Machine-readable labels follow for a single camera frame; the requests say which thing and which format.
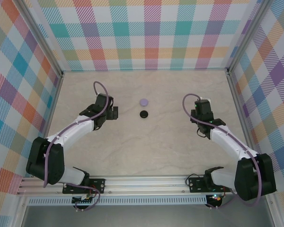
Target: plaid wallpaper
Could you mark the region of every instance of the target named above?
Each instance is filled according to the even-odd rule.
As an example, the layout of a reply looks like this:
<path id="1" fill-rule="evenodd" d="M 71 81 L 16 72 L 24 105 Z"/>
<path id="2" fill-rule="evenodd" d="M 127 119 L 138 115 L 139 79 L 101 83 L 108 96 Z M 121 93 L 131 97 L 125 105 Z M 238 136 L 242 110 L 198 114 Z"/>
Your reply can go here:
<path id="1" fill-rule="evenodd" d="M 12 0 L 0 0 L 0 227 L 12 219 L 30 147 L 43 134 L 57 82 Z"/>
<path id="2" fill-rule="evenodd" d="M 70 70 L 224 68 L 255 2 L 26 0 L 58 61 Z"/>
<path id="3" fill-rule="evenodd" d="M 233 74 L 256 149 L 273 160 L 284 218 L 284 0 L 275 0 Z"/>
<path id="4" fill-rule="evenodd" d="M 254 6 L 254 8 L 253 8 L 249 18 L 248 18 L 248 20 L 247 20 L 247 22 L 246 22 L 246 24 L 245 24 L 245 26 L 244 26 L 240 36 L 239 36 L 238 41 L 237 41 L 234 49 L 231 52 L 231 56 L 230 56 L 230 58 L 227 61 L 227 64 L 226 64 L 227 68 L 230 66 L 231 61 L 233 60 L 233 57 L 235 56 L 235 54 L 236 54 L 236 52 L 238 50 L 238 47 L 241 45 L 241 43 L 242 43 L 242 41 L 243 41 L 243 39 L 245 37 L 245 34 L 246 34 L 246 32 L 247 32 L 247 30 L 248 30 L 252 20 L 254 19 L 255 15 L 257 14 L 257 11 L 260 8 L 260 5 L 261 5 L 262 2 L 263 2 L 263 0 L 257 0 L 257 2 L 255 4 L 255 6 Z"/>

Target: bracket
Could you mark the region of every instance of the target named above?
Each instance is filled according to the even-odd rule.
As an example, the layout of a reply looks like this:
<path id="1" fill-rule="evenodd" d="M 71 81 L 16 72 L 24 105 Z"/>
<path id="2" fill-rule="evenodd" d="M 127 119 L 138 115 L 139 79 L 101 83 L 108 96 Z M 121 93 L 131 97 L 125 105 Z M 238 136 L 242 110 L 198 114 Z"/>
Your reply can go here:
<path id="1" fill-rule="evenodd" d="M 224 192 L 223 186 L 214 186 L 213 190 L 210 191 L 205 183 L 204 178 L 201 177 L 190 177 L 188 179 L 188 185 L 189 185 L 189 191 L 191 193 L 196 193 L 196 192 L 213 192 L 213 193 L 220 193 Z M 229 188 L 225 188 L 225 192 L 230 192 Z"/>
<path id="2" fill-rule="evenodd" d="M 105 188 L 105 179 L 104 178 L 91 178 L 89 179 L 89 186 L 96 188 L 99 190 L 100 194 L 104 193 L 104 188 Z M 66 185 L 62 189 L 63 194 L 88 194 L 89 189 L 85 188 L 77 188 L 73 186 Z"/>

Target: metal extrusion bar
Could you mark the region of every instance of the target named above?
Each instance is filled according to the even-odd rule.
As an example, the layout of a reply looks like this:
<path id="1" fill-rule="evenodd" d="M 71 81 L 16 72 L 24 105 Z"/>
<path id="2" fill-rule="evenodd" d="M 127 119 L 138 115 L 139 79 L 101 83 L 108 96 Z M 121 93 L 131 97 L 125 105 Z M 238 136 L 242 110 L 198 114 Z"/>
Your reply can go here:
<path id="1" fill-rule="evenodd" d="M 14 0 L 14 3 L 16 7 L 18 8 L 19 12 L 21 13 L 21 16 L 24 18 L 25 22 L 27 23 L 32 34 L 34 35 L 37 43 L 40 45 L 41 49 L 44 51 L 45 56 L 48 58 L 53 69 L 61 77 L 63 70 L 61 69 L 58 61 L 56 60 L 52 50 L 47 44 L 44 36 L 42 35 L 42 32 L 39 29 L 38 24 L 35 22 L 26 4 L 23 2 L 23 0 Z"/>
<path id="2" fill-rule="evenodd" d="M 254 19 L 251 22 L 251 25 L 249 26 L 244 39 L 241 43 L 241 45 L 238 47 L 238 50 L 229 66 L 229 72 L 232 73 L 239 61 L 241 60 L 245 50 L 248 47 L 248 44 L 254 37 L 255 33 L 257 32 L 257 29 L 259 28 L 264 16 L 266 15 L 267 11 L 269 10 L 271 4 L 273 3 L 274 0 L 263 0 L 260 8 L 255 15 Z"/>
<path id="3" fill-rule="evenodd" d="M 27 206 L 73 206 L 70 196 L 33 196 L 28 198 Z M 81 202 L 81 205 L 91 205 L 94 202 Z M 160 195 L 160 196 L 102 196 L 97 206 L 112 205 L 190 205 L 190 204 L 206 204 L 206 195 Z"/>
<path id="4" fill-rule="evenodd" d="M 242 108 L 242 106 L 239 102 L 239 98 L 238 98 L 239 95 L 238 95 L 237 90 L 235 88 L 235 84 L 234 84 L 234 82 L 233 82 L 233 80 L 232 80 L 232 78 L 229 75 L 227 70 L 225 70 L 225 74 L 226 74 L 226 78 L 227 78 L 227 81 L 228 81 L 229 88 L 231 90 L 232 99 L 235 103 L 235 107 L 236 107 L 236 110 L 237 110 L 237 114 L 238 114 L 238 117 L 239 117 L 239 121 L 240 121 L 242 130 L 243 130 L 245 141 L 246 141 L 247 145 L 249 147 L 251 147 L 250 144 L 253 146 L 253 140 L 251 139 L 251 135 L 250 135 L 249 129 L 247 127 L 248 124 L 247 124 L 246 118 L 244 116 L 243 108 Z"/>
<path id="5" fill-rule="evenodd" d="M 11 227 L 22 226 L 25 211 L 28 205 L 28 200 L 29 200 L 28 197 L 18 197 L 15 199 L 15 202 L 18 204 L 18 206 L 15 210 L 15 216 L 12 220 Z"/>
<path id="6" fill-rule="evenodd" d="M 57 91 L 56 91 L 55 97 L 53 98 L 53 105 L 52 105 L 51 111 L 49 113 L 48 120 L 46 121 L 45 130 L 44 130 L 44 137 L 48 136 L 48 132 L 49 132 L 49 129 L 51 127 L 51 123 L 52 123 L 52 120 L 53 120 L 53 114 L 54 114 L 55 109 L 56 109 L 56 105 L 57 105 L 57 102 L 58 102 L 59 94 L 60 94 L 62 83 L 63 83 L 63 79 L 64 79 L 64 77 L 59 78 Z"/>
<path id="7" fill-rule="evenodd" d="M 211 195 L 210 192 L 190 193 L 185 184 L 187 176 L 91 176 L 105 178 L 105 191 L 101 196 L 159 196 L 159 195 Z M 23 178 L 19 196 L 68 196 L 62 194 L 63 184 L 48 185 L 37 178 Z"/>

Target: white vent strip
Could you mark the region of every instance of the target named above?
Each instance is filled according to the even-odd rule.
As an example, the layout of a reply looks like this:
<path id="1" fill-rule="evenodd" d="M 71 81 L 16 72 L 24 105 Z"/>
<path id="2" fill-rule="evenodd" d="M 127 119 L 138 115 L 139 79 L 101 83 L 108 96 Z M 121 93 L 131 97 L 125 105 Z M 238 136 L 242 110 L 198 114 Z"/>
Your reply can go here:
<path id="1" fill-rule="evenodd" d="M 205 195 L 186 196 L 102 196 L 98 205 L 187 205 L 206 204 Z M 28 206 L 68 206 L 71 197 L 30 197 Z"/>

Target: black puck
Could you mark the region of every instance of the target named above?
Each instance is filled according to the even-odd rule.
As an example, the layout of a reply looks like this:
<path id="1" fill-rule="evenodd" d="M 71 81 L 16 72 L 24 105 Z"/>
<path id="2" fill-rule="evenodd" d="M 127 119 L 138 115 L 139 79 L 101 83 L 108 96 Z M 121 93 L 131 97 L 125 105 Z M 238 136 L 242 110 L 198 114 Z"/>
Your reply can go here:
<path id="1" fill-rule="evenodd" d="M 142 111 L 140 112 L 140 117 L 142 117 L 142 118 L 147 118 L 147 117 L 148 117 L 148 112 L 147 112 L 146 110 L 142 110 Z"/>

